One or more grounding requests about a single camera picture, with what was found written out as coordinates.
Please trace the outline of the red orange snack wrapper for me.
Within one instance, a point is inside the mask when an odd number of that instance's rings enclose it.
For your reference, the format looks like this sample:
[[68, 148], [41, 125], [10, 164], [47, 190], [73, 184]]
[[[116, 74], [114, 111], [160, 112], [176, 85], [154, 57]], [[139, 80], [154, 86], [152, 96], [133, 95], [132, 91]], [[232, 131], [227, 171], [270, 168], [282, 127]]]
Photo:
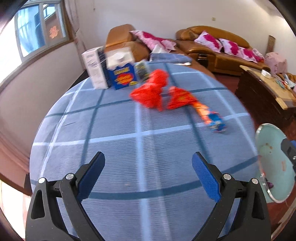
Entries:
[[220, 114], [202, 104], [189, 91], [173, 86], [169, 89], [169, 95], [171, 99], [168, 102], [167, 109], [173, 110], [189, 105], [195, 109], [204, 124], [210, 127], [213, 131], [223, 132], [226, 130], [226, 123]]

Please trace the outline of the red plastic bag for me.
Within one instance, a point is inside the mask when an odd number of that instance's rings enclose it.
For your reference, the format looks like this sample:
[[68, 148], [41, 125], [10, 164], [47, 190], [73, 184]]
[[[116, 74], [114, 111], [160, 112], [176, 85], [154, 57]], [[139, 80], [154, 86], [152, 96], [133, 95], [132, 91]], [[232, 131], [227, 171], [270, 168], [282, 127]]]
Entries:
[[146, 108], [156, 108], [163, 110], [161, 93], [167, 85], [168, 73], [156, 69], [150, 75], [148, 80], [140, 87], [130, 93], [130, 98]]

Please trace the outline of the crumpled trash in basin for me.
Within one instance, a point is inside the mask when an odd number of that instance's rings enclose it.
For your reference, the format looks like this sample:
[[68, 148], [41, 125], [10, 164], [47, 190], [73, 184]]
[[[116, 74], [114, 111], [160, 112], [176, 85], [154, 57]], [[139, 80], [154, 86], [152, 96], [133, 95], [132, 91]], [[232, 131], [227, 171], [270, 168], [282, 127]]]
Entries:
[[274, 185], [271, 182], [268, 182], [268, 181], [267, 181], [267, 186], [269, 187], [269, 189], [274, 187]]

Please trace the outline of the teal enamel basin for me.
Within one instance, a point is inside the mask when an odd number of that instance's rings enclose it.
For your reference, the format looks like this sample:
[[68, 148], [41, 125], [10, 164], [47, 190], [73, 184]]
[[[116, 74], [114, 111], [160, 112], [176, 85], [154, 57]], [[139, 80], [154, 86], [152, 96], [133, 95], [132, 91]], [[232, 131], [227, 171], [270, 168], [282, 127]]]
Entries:
[[[262, 187], [267, 203], [283, 203], [292, 193], [295, 172], [292, 163], [281, 150], [281, 142], [287, 136], [277, 126], [264, 123], [255, 134], [258, 152], [257, 179]], [[269, 189], [267, 181], [274, 187]]]

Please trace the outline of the dark wooden coffee table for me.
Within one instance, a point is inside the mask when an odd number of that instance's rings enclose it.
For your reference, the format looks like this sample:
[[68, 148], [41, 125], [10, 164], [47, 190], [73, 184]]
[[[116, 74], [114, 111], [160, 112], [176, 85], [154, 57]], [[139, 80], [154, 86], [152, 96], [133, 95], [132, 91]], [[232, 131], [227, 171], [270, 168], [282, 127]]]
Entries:
[[240, 65], [235, 95], [251, 113], [257, 124], [271, 123], [284, 130], [295, 124], [295, 94], [281, 88], [274, 78], [266, 78], [262, 73]]

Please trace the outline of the clutter on coffee table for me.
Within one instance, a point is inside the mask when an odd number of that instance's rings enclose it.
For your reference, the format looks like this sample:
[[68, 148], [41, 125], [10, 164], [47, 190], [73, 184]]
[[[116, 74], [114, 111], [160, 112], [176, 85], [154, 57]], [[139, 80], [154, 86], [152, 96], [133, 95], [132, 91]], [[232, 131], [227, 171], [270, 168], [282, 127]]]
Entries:
[[291, 90], [295, 88], [295, 83], [293, 83], [291, 80], [286, 80], [285, 78], [282, 79], [278, 75], [276, 75], [275, 81], [283, 89], [285, 88]]

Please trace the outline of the blue plaid tablecloth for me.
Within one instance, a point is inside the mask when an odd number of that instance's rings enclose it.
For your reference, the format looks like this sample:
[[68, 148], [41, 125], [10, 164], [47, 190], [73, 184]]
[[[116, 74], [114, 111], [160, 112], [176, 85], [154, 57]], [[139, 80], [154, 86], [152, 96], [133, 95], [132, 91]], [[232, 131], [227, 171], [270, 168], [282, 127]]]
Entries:
[[257, 172], [253, 121], [230, 90], [189, 67], [149, 68], [165, 70], [168, 86], [190, 91], [218, 112], [226, 130], [212, 131], [190, 106], [145, 108], [130, 98], [132, 87], [93, 89], [87, 79], [53, 105], [31, 149], [32, 186], [104, 154], [104, 169], [82, 204], [106, 240], [192, 240], [215, 204], [192, 167], [196, 152], [237, 180]]

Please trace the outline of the white tissue box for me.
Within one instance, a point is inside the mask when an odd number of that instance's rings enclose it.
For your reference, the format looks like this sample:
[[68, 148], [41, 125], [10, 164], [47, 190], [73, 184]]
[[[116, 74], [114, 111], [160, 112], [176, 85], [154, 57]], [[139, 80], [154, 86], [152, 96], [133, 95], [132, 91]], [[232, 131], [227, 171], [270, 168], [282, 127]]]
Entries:
[[264, 76], [265, 78], [268, 78], [268, 79], [272, 78], [272, 75], [264, 69], [262, 69], [261, 75]]

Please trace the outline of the pink covered side object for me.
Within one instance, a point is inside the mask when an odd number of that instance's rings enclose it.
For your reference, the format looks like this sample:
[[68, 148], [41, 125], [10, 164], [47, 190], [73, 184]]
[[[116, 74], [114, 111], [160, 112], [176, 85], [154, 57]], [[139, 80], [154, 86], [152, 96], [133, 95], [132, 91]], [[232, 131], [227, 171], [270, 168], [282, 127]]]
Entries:
[[271, 74], [287, 73], [287, 60], [276, 52], [269, 52], [264, 56], [264, 61], [269, 66]]

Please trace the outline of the folded pink blanket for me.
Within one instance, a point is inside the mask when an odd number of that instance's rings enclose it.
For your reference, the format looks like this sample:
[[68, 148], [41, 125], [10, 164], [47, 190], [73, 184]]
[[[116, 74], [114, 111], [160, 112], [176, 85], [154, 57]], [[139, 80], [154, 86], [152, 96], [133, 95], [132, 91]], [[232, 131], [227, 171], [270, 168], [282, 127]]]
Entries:
[[252, 52], [257, 62], [264, 63], [264, 56], [257, 49], [253, 48]]

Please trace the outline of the pink cushion right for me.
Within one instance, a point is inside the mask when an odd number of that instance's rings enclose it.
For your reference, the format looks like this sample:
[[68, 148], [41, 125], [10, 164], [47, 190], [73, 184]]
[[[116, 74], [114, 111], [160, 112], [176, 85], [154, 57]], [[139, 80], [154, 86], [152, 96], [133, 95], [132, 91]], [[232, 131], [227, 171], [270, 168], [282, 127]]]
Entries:
[[250, 62], [254, 62], [254, 63], [258, 63], [258, 61], [260, 60], [252, 50], [250, 49], [246, 49], [243, 47], [239, 47], [239, 52], [240, 52], [240, 58], [242, 58], [243, 60], [246, 61], [250, 61]]

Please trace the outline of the rolled brown mat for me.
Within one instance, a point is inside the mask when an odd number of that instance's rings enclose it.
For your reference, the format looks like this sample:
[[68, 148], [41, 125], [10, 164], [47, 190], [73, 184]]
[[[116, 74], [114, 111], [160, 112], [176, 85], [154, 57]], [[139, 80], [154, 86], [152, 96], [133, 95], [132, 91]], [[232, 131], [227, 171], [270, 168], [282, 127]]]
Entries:
[[275, 37], [272, 35], [269, 35], [265, 53], [267, 54], [267, 53], [273, 52], [274, 46], [275, 46]]

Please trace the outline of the brown leather long sofa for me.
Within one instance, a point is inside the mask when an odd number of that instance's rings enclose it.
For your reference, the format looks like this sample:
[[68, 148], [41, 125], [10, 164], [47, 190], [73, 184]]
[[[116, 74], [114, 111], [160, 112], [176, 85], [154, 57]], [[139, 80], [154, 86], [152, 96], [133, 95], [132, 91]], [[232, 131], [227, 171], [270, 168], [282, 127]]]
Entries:
[[269, 66], [267, 66], [265, 63], [254, 63], [243, 60], [240, 57], [227, 55], [224, 53], [223, 48], [220, 53], [216, 53], [206, 46], [195, 43], [194, 40], [197, 39], [197, 37], [199, 37], [199, 35], [203, 31], [206, 31], [217, 40], [226, 39], [237, 43], [239, 47], [243, 47], [250, 50], [252, 50], [253, 48], [242, 37], [214, 27], [193, 26], [177, 31], [177, 46], [195, 60], [198, 60], [201, 54], [205, 54], [208, 60], [207, 69], [211, 72], [240, 76], [242, 73], [240, 65], [251, 67], [257, 70], [264, 69], [266, 71], [270, 71]]

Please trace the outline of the pink cushion middle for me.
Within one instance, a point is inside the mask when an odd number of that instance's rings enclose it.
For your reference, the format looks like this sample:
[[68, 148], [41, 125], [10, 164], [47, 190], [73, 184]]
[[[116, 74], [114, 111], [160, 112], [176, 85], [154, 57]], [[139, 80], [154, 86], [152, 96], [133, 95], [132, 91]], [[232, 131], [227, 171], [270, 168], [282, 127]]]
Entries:
[[221, 42], [224, 53], [231, 56], [242, 57], [241, 49], [237, 43], [226, 39], [219, 39]]

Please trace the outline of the white cardboard box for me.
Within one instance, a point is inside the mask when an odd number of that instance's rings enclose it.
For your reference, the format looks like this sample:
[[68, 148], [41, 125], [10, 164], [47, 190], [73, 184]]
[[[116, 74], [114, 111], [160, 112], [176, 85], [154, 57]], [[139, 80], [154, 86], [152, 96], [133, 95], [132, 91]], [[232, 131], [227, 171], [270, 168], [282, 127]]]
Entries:
[[106, 66], [104, 47], [96, 47], [82, 53], [82, 58], [95, 89], [108, 89], [112, 86]]

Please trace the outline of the blue white milk carton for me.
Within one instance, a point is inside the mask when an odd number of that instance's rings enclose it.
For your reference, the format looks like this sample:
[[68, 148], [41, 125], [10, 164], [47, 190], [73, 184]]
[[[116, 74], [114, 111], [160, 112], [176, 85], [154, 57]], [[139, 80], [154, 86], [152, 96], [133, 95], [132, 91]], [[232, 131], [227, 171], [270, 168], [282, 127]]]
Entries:
[[116, 90], [138, 84], [134, 64], [130, 47], [106, 52], [107, 70]]

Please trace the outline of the pink cushion left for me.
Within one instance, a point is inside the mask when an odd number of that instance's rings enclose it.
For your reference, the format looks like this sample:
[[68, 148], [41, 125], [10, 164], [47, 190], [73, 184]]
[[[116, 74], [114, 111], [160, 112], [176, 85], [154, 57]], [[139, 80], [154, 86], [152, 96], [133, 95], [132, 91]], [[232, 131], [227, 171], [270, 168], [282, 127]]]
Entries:
[[203, 31], [197, 39], [194, 40], [195, 43], [201, 44], [203, 46], [208, 47], [213, 52], [220, 53], [223, 46], [221, 42], [217, 39], [215, 39], [212, 35], [207, 33], [206, 31]]

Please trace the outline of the small foil sachet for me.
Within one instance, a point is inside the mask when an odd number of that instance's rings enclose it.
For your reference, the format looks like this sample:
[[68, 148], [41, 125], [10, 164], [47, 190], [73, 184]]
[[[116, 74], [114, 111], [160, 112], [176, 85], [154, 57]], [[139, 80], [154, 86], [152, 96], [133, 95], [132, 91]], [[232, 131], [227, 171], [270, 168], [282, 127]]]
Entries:
[[150, 70], [147, 61], [141, 60], [135, 63], [134, 70], [137, 75], [138, 81], [145, 82], [149, 79]]

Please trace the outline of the folded blue plaid cloth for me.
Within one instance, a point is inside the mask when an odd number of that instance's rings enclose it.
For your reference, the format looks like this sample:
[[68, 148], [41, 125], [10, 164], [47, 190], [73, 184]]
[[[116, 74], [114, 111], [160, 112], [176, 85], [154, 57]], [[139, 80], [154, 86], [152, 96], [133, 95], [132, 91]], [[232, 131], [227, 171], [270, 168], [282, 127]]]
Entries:
[[160, 62], [160, 63], [192, 63], [192, 58], [184, 54], [172, 54], [172, 53], [151, 53], [150, 62]]

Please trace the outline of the brown leather chaise sofa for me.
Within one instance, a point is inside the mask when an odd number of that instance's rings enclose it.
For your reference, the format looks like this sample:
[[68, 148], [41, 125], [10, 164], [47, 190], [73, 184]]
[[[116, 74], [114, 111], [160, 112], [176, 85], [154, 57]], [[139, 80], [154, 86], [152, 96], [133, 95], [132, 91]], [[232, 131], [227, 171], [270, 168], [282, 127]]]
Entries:
[[[106, 53], [112, 50], [129, 47], [136, 62], [144, 59], [148, 60], [151, 50], [142, 41], [140, 41], [137, 37], [134, 37], [132, 33], [130, 33], [130, 31], [133, 30], [135, 30], [135, 28], [131, 24], [124, 24], [112, 28], [107, 35], [104, 52]], [[171, 51], [171, 53], [183, 54], [189, 57], [189, 55], [180, 50], [178, 46], [175, 46], [175, 51]], [[190, 60], [192, 60], [191, 65], [189, 65], [190, 68], [203, 72], [206, 75], [216, 79], [214, 74], [211, 73], [208, 69], [206, 69], [204, 66], [199, 64], [191, 57], [189, 58]]]

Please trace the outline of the pink cushion on chaise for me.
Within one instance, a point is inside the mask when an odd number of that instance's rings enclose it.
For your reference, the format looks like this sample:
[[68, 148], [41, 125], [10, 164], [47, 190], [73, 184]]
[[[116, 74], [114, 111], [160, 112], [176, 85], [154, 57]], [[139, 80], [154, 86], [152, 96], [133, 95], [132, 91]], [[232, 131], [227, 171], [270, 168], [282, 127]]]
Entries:
[[158, 45], [161, 49], [165, 50], [166, 52], [176, 50], [175, 46], [177, 44], [171, 40], [159, 38], [152, 35], [151, 33], [140, 30], [130, 31], [130, 33], [134, 37], [137, 37], [140, 41], [142, 41], [151, 51], [155, 48], [156, 45]]

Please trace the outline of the pink curtain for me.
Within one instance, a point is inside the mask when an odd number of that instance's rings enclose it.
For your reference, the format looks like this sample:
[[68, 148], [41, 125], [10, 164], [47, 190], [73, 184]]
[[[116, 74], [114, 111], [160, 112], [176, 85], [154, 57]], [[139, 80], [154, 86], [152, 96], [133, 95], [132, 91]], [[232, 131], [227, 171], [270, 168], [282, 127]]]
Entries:
[[80, 21], [78, 16], [78, 8], [77, 8], [77, 1], [75, 0], [65, 0], [65, 9], [67, 16], [69, 18], [71, 24], [71, 31], [74, 36], [75, 46], [79, 55], [79, 59], [83, 69], [85, 70], [85, 64], [82, 57], [82, 54], [86, 51], [84, 37], [82, 31], [80, 29]]

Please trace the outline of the window with white frame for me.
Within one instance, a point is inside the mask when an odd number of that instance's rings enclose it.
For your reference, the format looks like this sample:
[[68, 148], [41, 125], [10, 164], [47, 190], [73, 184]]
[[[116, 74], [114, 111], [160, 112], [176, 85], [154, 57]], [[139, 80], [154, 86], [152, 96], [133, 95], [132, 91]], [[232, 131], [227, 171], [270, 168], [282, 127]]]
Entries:
[[1, 81], [67, 40], [63, 1], [27, 1], [1, 33]]

